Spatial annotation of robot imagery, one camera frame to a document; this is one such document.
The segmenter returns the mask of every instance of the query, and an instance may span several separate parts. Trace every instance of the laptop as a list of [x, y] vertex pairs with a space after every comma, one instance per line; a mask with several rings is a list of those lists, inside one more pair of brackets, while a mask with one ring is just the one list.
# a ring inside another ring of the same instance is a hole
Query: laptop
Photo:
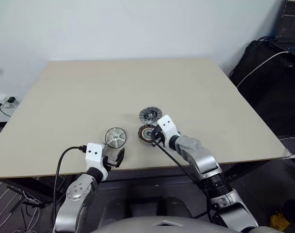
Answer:
[[295, 0], [286, 0], [276, 36], [270, 44], [295, 55]]

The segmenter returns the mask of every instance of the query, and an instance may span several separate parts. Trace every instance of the yellow object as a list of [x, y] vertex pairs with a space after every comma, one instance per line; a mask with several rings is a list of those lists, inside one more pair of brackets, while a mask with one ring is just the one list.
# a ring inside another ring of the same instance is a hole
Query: yellow object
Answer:
[[275, 228], [278, 231], [284, 231], [290, 223], [287, 219], [282, 215], [282, 213], [277, 213], [270, 217], [270, 227]]

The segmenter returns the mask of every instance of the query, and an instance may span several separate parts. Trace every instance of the white wall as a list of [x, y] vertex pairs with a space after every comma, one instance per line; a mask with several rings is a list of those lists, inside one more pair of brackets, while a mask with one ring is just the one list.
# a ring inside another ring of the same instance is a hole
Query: white wall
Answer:
[[22, 99], [50, 60], [209, 56], [228, 74], [282, 3], [0, 0], [0, 94]]

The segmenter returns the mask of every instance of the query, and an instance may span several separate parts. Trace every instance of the laptop screen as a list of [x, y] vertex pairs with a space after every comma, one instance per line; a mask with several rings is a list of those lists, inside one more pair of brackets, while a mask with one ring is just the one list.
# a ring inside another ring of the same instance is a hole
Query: laptop screen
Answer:
[[284, 4], [276, 39], [295, 41], [295, 0], [286, 0]]

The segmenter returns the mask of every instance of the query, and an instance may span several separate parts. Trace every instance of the robotic arm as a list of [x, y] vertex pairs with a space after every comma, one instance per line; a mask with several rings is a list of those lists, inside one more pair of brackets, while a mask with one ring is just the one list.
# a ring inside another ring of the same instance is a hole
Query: robotic arm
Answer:
[[124, 148], [118, 153], [116, 161], [108, 160], [108, 157], [103, 155], [104, 148], [104, 144], [87, 144], [86, 173], [68, 187], [66, 199], [58, 211], [53, 233], [82, 232], [82, 225], [98, 184], [107, 179], [110, 166], [119, 167], [124, 158]]
[[258, 223], [237, 191], [231, 188], [222, 169], [209, 150], [195, 138], [182, 136], [168, 115], [157, 121], [153, 131], [156, 143], [175, 150], [187, 161], [201, 186], [207, 191], [211, 208], [216, 210], [213, 220], [221, 226], [241, 232], [258, 227]]
[[[228, 227], [228, 229], [191, 218], [146, 216], [119, 220], [99, 228], [96, 232], [172, 232], [172, 228], [163, 227], [164, 225], [180, 226], [179, 232], [181, 233], [195, 231], [208, 233], [277, 232], [268, 227], [258, 227], [256, 219], [237, 191], [226, 181], [214, 156], [197, 139], [181, 135], [169, 116], [160, 118], [157, 123], [158, 125], [152, 131], [153, 141], [157, 144], [162, 142], [165, 148], [176, 151], [190, 164], [196, 180], [206, 191], [210, 207], [216, 211], [213, 222]], [[66, 200], [58, 212], [53, 233], [82, 232], [88, 206], [94, 199], [98, 184], [107, 179], [110, 166], [119, 167], [124, 157], [124, 149], [122, 149], [116, 161], [108, 160], [108, 157], [103, 154], [104, 148], [104, 144], [87, 144], [86, 173], [82, 174], [67, 189]]]

